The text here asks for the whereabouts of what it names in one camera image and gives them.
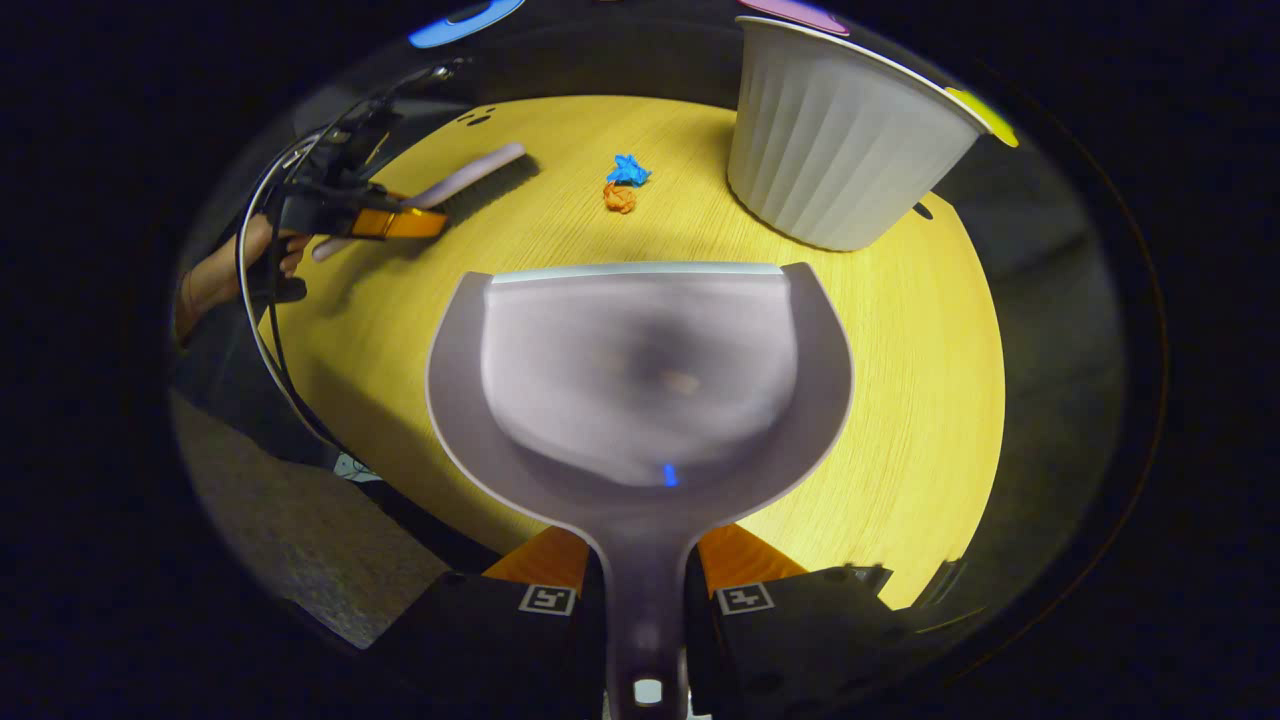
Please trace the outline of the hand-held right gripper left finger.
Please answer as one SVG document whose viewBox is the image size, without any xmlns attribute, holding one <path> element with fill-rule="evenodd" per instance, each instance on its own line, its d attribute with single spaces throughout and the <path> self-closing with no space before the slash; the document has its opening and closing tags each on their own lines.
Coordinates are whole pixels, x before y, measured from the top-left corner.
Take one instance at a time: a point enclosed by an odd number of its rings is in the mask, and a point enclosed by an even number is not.
<svg viewBox="0 0 1280 720">
<path fill-rule="evenodd" d="M 602 570 L 549 528 L 481 574 L 448 571 L 376 639 L 430 719 L 603 719 Z"/>
</svg>

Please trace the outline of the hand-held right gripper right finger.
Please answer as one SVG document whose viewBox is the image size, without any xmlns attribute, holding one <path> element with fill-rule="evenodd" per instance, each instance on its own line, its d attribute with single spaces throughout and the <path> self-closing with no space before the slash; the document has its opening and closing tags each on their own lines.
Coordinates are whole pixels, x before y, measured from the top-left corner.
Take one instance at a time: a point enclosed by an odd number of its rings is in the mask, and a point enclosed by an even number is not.
<svg viewBox="0 0 1280 720">
<path fill-rule="evenodd" d="M 888 675 L 901 619 L 854 568 L 806 571 L 731 524 L 685 579 L 692 717 L 820 719 Z"/>
</svg>

